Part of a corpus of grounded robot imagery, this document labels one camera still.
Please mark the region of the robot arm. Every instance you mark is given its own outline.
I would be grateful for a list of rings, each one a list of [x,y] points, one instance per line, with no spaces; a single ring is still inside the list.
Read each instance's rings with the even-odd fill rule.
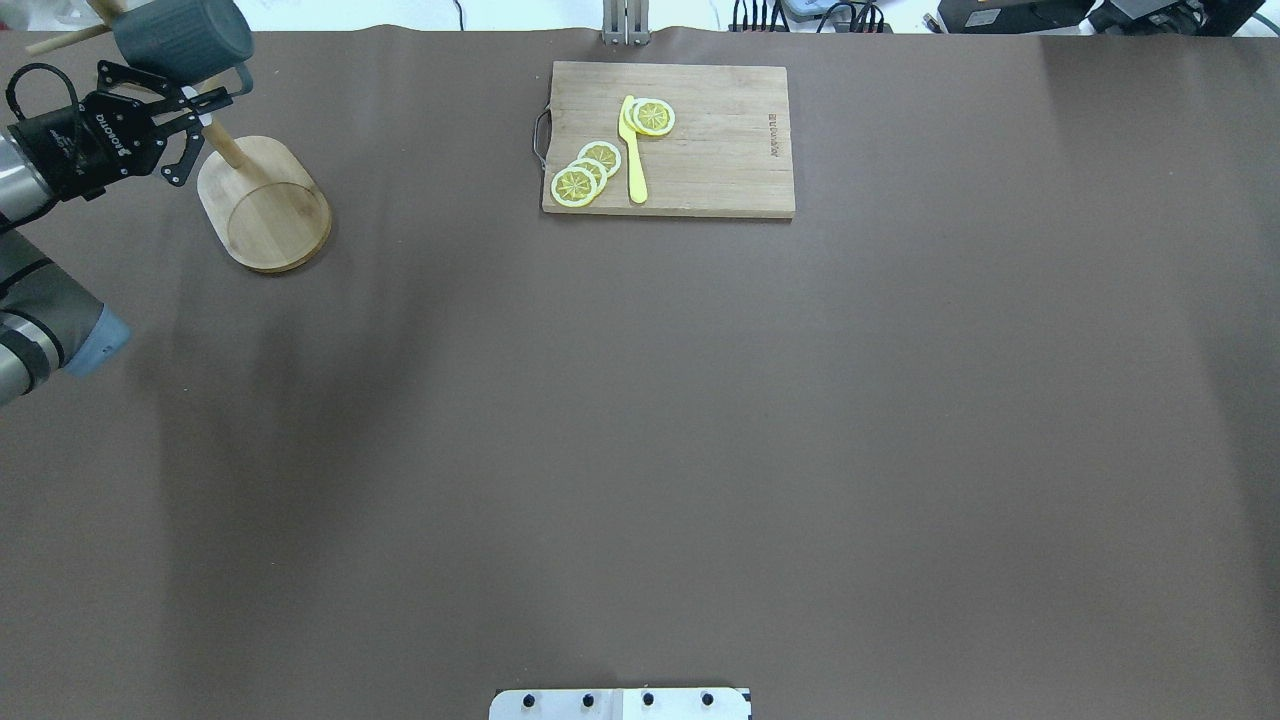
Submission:
[[[183,186],[211,114],[234,96],[105,60],[97,64],[96,88],[84,96],[46,63],[12,74],[4,97],[15,122],[3,128],[4,402],[59,372],[88,375],[131,338],[131,328],[20,228],[61,202],[95,200],[132,177],[159,173],[166,184]]]

